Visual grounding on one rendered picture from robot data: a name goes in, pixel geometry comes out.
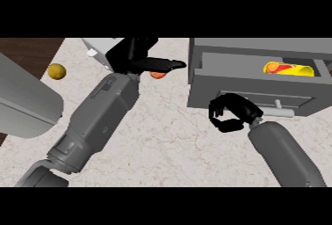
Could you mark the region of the grey open drawer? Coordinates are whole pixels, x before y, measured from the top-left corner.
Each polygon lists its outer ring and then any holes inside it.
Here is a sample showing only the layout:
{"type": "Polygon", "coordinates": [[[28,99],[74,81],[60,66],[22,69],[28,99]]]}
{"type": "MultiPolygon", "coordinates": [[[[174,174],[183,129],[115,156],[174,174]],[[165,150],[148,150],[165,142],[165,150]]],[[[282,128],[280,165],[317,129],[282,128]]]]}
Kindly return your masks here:
{"type": "Polygon", "coordinates": [[[192,38],[187,54],[187,105],[207,108],[211,99],[236,93],[257,106],[282,106],[308,116],[332,106],[332,38],[192,38]],[[263,73],[267,62],[307,65],[316,75],[263,73]]]}

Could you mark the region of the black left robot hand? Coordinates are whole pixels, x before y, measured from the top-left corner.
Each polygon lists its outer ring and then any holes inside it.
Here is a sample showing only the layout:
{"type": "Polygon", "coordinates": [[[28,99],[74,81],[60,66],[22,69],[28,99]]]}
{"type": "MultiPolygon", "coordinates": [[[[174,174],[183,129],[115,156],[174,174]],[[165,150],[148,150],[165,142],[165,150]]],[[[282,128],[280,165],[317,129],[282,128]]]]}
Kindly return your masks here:
{"type": "Polygon", "coordinates": [[[168,73],[187,66],[183,61],[148,56],[156,42],[158,38],[124,38],[120,41],[105,55],[115,73],[137,75],[145,71],[168,73]]]}

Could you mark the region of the grey rounded appliance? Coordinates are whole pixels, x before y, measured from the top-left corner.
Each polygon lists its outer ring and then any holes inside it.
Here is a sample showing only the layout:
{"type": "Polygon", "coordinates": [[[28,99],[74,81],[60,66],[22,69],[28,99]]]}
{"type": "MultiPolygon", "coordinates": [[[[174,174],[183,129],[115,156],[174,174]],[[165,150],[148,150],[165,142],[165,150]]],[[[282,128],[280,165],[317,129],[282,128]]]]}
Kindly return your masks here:
{"type": "Polygon", "coordinates": [[[0,53],[0,133],[27,139],[43,135],[62,111],[62,96],[0,53]]]}

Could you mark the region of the yellow lemon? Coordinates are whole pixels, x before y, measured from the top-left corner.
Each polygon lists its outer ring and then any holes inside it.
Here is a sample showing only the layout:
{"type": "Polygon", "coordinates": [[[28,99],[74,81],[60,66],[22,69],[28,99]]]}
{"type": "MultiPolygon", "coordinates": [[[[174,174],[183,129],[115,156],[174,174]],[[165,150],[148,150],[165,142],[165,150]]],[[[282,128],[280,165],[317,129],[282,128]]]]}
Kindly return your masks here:
{"type": "Polygon", "coordinates": [[[66,69],[65,67],[58,64],[58,63],[52,63],[49,65],[49,69],[47,69],[47,72],[49,72],[49,77],[55,80],[59,80],[65,77],[66,75],[66,69]]]}

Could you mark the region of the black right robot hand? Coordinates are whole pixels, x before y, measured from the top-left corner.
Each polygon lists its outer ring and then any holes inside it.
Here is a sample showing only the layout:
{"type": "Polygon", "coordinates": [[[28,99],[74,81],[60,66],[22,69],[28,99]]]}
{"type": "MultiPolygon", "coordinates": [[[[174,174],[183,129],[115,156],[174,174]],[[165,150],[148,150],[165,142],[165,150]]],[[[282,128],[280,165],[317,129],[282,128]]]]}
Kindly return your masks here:
{"type": "Polygon", "coordinates": [[[210,122],[221,133],[242,130],[243,124],[251,124],[261,116],[263,110],[260,107],[235,93],[226,93],[210,101],[210,122]],[[236,119],[218,120],[224,109],[233,113],[236,119]]]}

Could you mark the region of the white box with knob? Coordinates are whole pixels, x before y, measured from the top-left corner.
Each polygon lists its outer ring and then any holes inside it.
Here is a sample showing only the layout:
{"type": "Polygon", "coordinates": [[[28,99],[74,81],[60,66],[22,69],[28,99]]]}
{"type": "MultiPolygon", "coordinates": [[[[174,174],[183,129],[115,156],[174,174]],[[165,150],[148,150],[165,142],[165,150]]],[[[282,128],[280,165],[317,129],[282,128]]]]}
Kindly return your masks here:
{"type": "Polygon", "coordinates": [[[122,41],[122,38],[83,38],[81,41],[89,49],[87,56],[93,57],[108,70],[112,70],[106,59],[106,53],[122,41]]]}

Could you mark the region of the yellow patterned cup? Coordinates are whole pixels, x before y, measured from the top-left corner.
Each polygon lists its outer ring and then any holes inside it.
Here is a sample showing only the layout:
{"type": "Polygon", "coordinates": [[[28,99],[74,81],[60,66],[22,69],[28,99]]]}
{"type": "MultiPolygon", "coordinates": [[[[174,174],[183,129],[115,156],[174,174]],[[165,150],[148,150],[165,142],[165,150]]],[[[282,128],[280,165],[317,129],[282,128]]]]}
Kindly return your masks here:
{"type": "Polygon", "coordinates": [[[307,65],[298,65],[285,62],[267,62],[263,67],[264,74],[283,76],[314,76],[314,70],[307,65]]]}

